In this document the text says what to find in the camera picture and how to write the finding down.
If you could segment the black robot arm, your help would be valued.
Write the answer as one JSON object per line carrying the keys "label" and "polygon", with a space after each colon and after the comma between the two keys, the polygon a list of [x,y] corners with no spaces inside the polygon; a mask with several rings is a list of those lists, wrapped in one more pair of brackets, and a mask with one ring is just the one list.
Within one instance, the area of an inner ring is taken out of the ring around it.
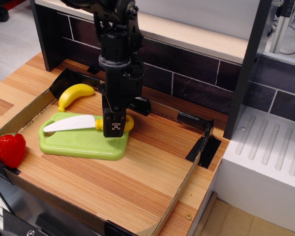
{"label": "black robot arm", "polygon": [[102,94],[103,133],[106,138],[125,132],[126,110],[141,96],[145,69],[137,57],[143,35],[138,26],[138,7],[133,0],[66,0],[67,6],[93,14],[105,70]]}

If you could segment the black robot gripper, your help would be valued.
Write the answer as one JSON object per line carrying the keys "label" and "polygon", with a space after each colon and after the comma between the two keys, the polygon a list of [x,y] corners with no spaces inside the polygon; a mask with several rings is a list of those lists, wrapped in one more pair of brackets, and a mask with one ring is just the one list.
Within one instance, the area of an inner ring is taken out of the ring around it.
{"label": "black robot gripper", "polygon": [[143,67],[105,68],[105,82],[98,86],[102,94],[104,137],[122,137],[126,109],[142,94]]}

